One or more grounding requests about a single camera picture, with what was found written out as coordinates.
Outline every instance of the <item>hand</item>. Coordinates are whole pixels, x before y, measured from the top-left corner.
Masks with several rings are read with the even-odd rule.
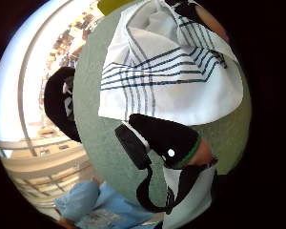
[[[209,164],[212,161],[212,158],[213,157],[209,146],[204,139],[201,139],[196,153],[187,163],[185,163],[184,167],[188,165]]]

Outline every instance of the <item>black strap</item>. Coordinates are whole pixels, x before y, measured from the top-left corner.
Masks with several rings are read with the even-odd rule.
[[[165,207],[158,207],[154,205],[150,199],[149,187],[150,182],[153,176],[153,170],[151,166],[147,167],[148,174],[146,178],[139,184],[136,189],[136,197],[140,204],[151,212],[166,212],[170,214],[173,208],[179,204],[192,190],[194,183],[196,182],[200,172],[206,168],[206,165],[203,166],[187,166],[185,167],[180,174],[179,184],[178,184],[178,194],[175,200],[172,201],[172,197],[168,197],[167,204]]]

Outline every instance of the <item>light blue fabric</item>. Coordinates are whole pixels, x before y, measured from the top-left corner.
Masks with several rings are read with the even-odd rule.
[[[92,212],[75,225],[82,229],[126,229],[132,228],[152,216],[153,213],[128,202],[117,194],[107,182],[104,182],[100,185],[100,195]]]
[[[153,216],[117,194],[107,182],[100,187],[91,181],[78,182],[54,203],[62,217],[74,221],[81,229],[133,228]],[[142,229],[154,227],[148,225]]]
[[[76,183],[65,195],[54,200],[62,217],[79,221],[90,213],[99,195],[99,188],[91,181]]]
[[[139,225],[139,226],[132,227],[132,229],[153,229],[157,224],[158,223],[153,223],[149,225]]]

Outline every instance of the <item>blue striped pattern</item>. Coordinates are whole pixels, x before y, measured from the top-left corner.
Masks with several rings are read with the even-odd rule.
[[[148,58],[129,30],[132,20],[126,25],[130,51],[123,63],[112,62],[103,69],[101,81],[101,91],[123,90],[125,120],[133,112],[154,116],[153,87],[205,83],[217,65],[227,68],[223,54],[215,51],[209,30],[195,21],[177,17],[178,29],[188,48],[193,47],[189,53],[177,47]]]

